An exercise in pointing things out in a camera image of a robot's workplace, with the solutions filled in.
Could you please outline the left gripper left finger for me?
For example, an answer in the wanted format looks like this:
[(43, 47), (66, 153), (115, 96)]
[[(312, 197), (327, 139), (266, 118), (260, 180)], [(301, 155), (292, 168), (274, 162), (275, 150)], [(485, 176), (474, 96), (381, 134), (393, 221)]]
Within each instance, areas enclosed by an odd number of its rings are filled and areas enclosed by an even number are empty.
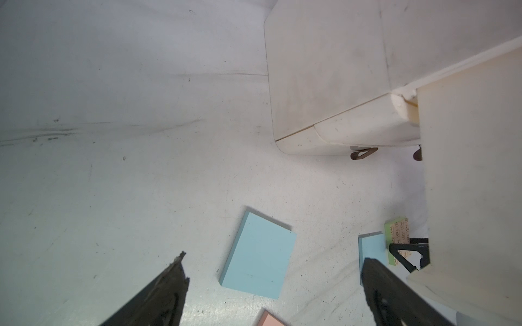
[(181, 252), (154, 280), (105, 320), (111, 325), (179, 325), (190, 279), (186, 276)]

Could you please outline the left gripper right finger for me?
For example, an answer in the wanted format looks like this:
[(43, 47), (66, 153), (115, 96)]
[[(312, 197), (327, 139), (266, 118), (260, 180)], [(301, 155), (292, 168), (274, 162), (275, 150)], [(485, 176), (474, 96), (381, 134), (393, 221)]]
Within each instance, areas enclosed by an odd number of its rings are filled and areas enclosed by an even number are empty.
[(452, 324), (377, 259), (364, 260), (361, 280), (377, 325)]

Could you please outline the patterned sticky notes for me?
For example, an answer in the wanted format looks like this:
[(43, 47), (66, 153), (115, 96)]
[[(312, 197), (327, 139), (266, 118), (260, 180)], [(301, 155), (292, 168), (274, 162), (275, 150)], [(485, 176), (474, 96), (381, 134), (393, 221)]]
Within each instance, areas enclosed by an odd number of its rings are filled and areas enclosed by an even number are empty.
[[(409, 232), (409, 220), (406, 217), (398, 217), (393, 220), (386, 221), (384, 224), (384, 232), (386, 238), (386, 247), (390, 244), (409, 244), (410, 243), (410, 232)], [(399, 254), (404, 258), (411, 256), (409, 251), (399, 250)], [(387, 249), (388, 264), (396, 266), (399, 261), (390, 253)]]

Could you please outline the white plastic drawer cabinet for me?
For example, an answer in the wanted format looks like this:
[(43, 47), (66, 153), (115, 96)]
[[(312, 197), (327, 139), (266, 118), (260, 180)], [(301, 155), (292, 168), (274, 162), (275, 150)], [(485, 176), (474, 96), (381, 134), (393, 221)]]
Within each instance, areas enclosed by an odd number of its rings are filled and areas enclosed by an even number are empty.
[(278, 1), (273, 134), (292, 155), (421, 142), (419, 88), (521, 46), (520, 1)]

